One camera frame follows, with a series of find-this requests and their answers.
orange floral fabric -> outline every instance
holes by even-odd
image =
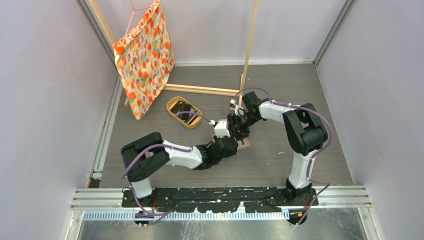
[[[136,119],[141,119],[168,82],[175,65],[160,0],[125,37],[113,44],[115,64]]]

yellow tray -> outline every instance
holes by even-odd
[[[196,106],[194,106],[193,104],[191,104],[189,101],[187,101],[184,97],[182,97],[182,96],[176,96],[176,97],[174,97],[173,99],[171,99],[167,104],[166,104],[166,110],[168,110],[168,113],[169,114],[171,114],[171,116],[173,117],[173,118],[175,118],[175,114],[173,114],[172,112],[171,112],[171,109],[173,108],[173,106],[175,105],[175,104],[177,104],[177,102],[178,101],[181,101],[181,102],[184,102],[184,103],[187,103],[187,104],[190,104],[191,105],[191,107],[194,109],[194,110],[196,110],[196,112],[198,113],[198,114],[200,114],[200,115],[202,115],[202,112],[196,107]],[[188,128],[188,129],[194,129],[197,125],[199,125],[200,124],[200,122],[201,122],[201,120],[202,120],[202,118],[201,117],[196,117],[196,119],[190,124],[190,125],[188,125],[187,123],[185,123],[185,122],[183,122],[180,118],[177,118],[177,120],[178,120],[178,122],[179,123],[181,123],[184,127],[186,127],[186,128]]]

wooden rack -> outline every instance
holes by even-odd
[[[88,3],[91,5],[91,9],[95,17],[97,18],[99,25],[103,28],[102,30],[104,34],[106,35],[106,38],[109,40],[109,43],[111,45],[114,44],[116,42],[116,38],[112,34],[111,28],[109,27],[109,24],[106,21],[106,18],[103,15],[103,12],[97,0],[88,0]],[[252,15],[252,21],[250,25],[250,33],[249,33],[249,40],[247,44],[246,59],[244,61],[243,73],[241,74],[241,80],[240,80],[240,89],[225,89],[225,88],[191,86],[191,85],[181,85],[181,84],[171,84],[171,83],[167,83],[164,89],[170,90],[170,91],[180,91],[180,92],[200,93],[200,94],[214,94],[214,95],[224,95],[224,96],[234,96],[239,90],[242,90],[245,87],[245,82],[246,82],[246,74],[248,71],[249,57],[251,54],[252,42],[253,42],[253,37],[255,32],[256,16],[258,14],[258,6],[259,6],[259,0],[254,0],[253,15]],[[242,95],[243,93],[241,92],[239,94],[239,100],[238,100],[240,105],[242,103]],[[128,106],[128,99],[125,100],[125,105]]]

gray wall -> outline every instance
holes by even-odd
[[[116,70],[74,0],[2,2],[0,32],[0,239],[63,239]]]
[[[357,1],[318,70],[386,239],[422,239],[424,2]]]
[[[116,41],[131,17],[130,0],[97,0]],[[146,8],[152,0],[134,0]],[[162,0],[177,64],[245,61],[255,0]],[[251,62],[312,61],[344,0],[260,0]],[[131,27],[146,10],[137,11]]]

pink hanger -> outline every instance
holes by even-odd
[[[150,8],[148,6],[148,7],[136,9],[136,7],[134,6],[134,1],[133,0],[130,0],[130,1],[131,1],[131,6],[132,6],[132,14],[131,14],[131,18],[129,19],[128,26],[126,27],[125,36],[128,34],[128,30],[130,29],[131,22],[133,21],[134,12]]]

